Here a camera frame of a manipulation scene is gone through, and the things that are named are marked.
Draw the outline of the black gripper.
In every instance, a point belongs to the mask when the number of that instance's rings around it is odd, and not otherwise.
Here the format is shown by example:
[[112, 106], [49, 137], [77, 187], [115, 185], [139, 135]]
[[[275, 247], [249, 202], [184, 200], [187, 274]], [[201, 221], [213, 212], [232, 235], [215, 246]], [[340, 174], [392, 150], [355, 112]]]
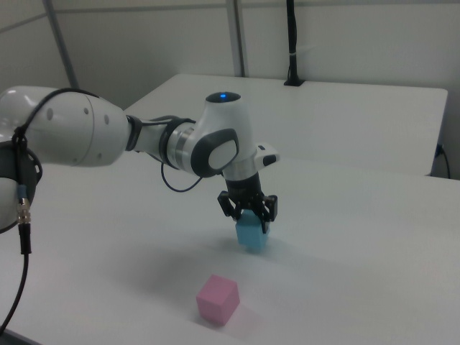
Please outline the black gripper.
[[226, 187], [228, 192], [221, 191], [217, 198], [224, 215], [238, 221], [243, 209], [251, 209], [260, 220], [262, 233], [267, 234], [277, 217], [278, 197], [263, 194], [259, 173], [243, 180], [226, 180]]

